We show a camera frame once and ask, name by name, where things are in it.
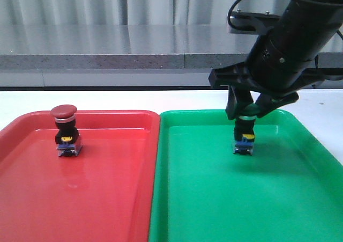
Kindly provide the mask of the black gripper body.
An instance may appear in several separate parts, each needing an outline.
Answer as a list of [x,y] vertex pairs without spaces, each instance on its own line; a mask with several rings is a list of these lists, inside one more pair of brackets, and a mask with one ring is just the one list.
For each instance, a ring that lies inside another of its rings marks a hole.
[[310,61],[294,61],[261,35],[247,59],[227,67],[212,69],[210,86],[229,86],[273,97],[285,97],[308,85],[332,80],[331,68],[308,68]]

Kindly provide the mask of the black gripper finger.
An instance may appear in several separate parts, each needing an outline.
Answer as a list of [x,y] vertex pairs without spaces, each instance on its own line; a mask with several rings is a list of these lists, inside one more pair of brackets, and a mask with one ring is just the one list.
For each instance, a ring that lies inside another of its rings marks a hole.
[[267,94],[261,94],[255,102],[255,104],[259,108],[257,117],[262,118],[275,109],[295,103],[296,101],[298,101],[298,99],[299,95],[297,94],[297,92],[291,93],[281,98],[274,98]]
[[234,86],[228,88],[226,114],[229,120],[248,114],[247,107],[253,103],[249,90],[239,89]]

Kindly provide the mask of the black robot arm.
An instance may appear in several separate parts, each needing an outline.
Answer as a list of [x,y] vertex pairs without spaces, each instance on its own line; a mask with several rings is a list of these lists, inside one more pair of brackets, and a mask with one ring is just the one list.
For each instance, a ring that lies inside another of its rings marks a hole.
[[324,80],[341,80],[340,68],[311,68],[342,26],[342,0],[289,0],[282,16],[236,12],[228,25],[258,38],[247,59],[209,75],[214,89],[228,87],[229,119],[261,118],[298,100],[298,90]]

